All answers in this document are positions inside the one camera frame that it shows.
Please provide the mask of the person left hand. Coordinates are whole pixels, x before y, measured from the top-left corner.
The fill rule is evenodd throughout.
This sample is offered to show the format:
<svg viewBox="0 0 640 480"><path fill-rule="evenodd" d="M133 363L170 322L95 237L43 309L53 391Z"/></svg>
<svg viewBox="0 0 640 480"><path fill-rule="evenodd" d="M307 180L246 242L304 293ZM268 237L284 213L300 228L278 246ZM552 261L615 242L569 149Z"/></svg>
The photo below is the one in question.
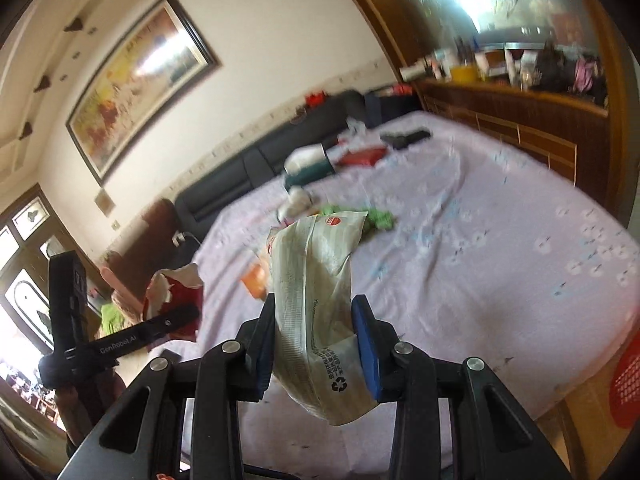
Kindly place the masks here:
<svg viewBox="0 0 640 480"><path fill-rule="evenodd" d="M113 289L112 303L118 307L120 313L129 324L138 324L143 321L143 304L120 281L108 266L100 267L100 274L107 285Z"/></svg>

